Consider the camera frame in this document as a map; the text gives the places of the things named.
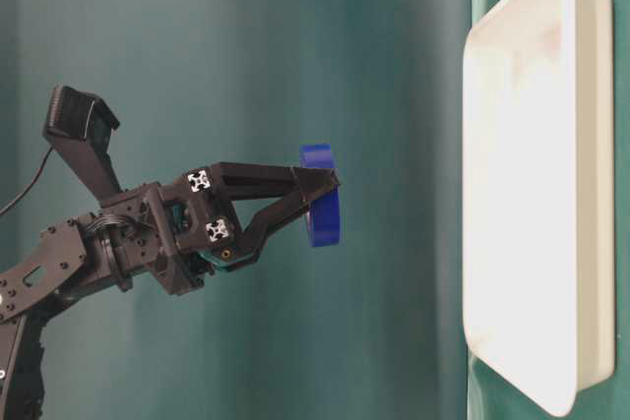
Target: white tray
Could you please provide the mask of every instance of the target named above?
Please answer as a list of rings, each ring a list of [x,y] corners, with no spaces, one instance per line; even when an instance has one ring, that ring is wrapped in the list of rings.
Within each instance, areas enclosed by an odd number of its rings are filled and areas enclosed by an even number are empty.
[[[614,369],[611,0],[501,0],[464,52],[464,328],[555,416]]]

